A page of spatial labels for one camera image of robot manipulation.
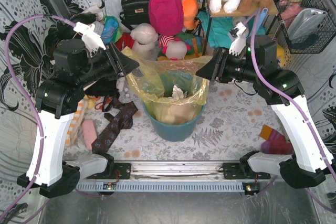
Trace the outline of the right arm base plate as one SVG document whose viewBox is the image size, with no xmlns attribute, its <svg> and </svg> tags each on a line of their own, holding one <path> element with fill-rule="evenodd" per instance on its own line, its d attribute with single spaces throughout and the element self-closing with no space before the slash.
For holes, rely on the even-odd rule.
<svg viewBox="0 0 336 224">
<path fill-rule="evenodd" d="M 259 179 L 270 179 L 271 175 L 268 173 L 256 173 L 253 172 L 250 168 L 246 168 L 244 165 L 241 165 L 239 162 L 230 162 L 223 163 L 221 166 L 223 170 L 224 178 L 231 180 L 259 180 Z"/>
</svg>

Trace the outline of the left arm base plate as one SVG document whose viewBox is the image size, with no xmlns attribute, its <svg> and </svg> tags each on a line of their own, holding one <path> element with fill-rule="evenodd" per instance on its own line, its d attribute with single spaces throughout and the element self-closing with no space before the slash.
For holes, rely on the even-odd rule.
<svg viewBox="0 0 336 224">
<path fill-rule="evenodd" d="M 103 174 L 101 179 L 130 179 L 131 166 L 131 163 L 115 163 L 111 174 Z"/>
</svg>

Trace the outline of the yellow trash bag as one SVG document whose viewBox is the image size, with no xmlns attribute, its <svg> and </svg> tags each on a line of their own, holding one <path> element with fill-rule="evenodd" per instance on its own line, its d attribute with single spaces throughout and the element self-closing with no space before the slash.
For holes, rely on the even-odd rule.
<svg viewBox="0 0 336 224">
<path fill-rule="evenodd" d="M 179 125 L 194 119 L 206 104 L 209 81 L 196 72 L 210 61 L 210 56 L 179 61 L 152 61 L 126 47 L 122 53 L 137 61 L 139 67 L 127 75 L 130 89 L 146 105 L 148 112 L 159 122 Z M 177 85 L 187 97 L 172 98 Z"/>
</svg>

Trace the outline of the teal trash bin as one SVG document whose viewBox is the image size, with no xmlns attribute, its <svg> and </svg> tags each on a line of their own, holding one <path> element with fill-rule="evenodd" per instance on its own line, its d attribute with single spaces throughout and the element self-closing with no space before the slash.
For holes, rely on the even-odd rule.
<svg viewBox="0 0 336 224">
<path fill-rule="evenodd" d="M 170 125 L 161 123 L 156 120 L 147 110 L 146 105 L 142 103 L 145 114 L 149 117 L 151 124 L 154 128 L 155 133 L 162 139 L 169 142 L 182 142 L 187 139 L 194 132 L 197 122 L 199 121 L 202 113 L 204 112 L 206 106 L 202 106 L 200 113 L 191 121 L 179 124 L 179 125 Z"/>
</svg>

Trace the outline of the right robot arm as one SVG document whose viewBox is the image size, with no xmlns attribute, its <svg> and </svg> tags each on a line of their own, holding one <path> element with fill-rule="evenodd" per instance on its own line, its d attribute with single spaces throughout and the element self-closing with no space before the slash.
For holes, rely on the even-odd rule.
<svg viewBox="0 0 336 224">
<path fill-rule="evenodd" d="M 217 50 L 196 75 L 219 83 L 233 80 L 251 83 L 276 113 L 289 137 L 292 154 L 252 151 L 240 158 L 240 169 L 245 176 L 252 172 L 273 174 L 282 177 L 292 188 L 301 189 L 318 186 L 325 181 L 327 172 L 335 171 L 335 158 L 312 121 L 303 86 L 294 72 L 279 67 L 277 44 L 270 37 L 248 38 L 244 59 Z"/>
</svg>

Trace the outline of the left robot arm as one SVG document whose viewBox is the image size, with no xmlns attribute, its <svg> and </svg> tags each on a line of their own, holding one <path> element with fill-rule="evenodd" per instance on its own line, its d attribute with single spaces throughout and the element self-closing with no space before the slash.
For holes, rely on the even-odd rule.
<svg viewBox="0 0 336 224">
<path fill-rule="evenodd" d="M 63 40 L 53 58 L 54 72 L 40 85 L 36 98 L 42 128 L 36 136 L 30 167 L 17 179 L 22 187 L 39 188 L 46 198 L 69 194 L 80 180 L 90 176 L 116 174 L 106 143 L 98 143 L 97 151 L 86 158 L 63 161 L 66 136 L 87 86 L 103 78 L 117 80 L 139 67 L 112 42 L 90 52 L 80 39 Z"/>
</svg>

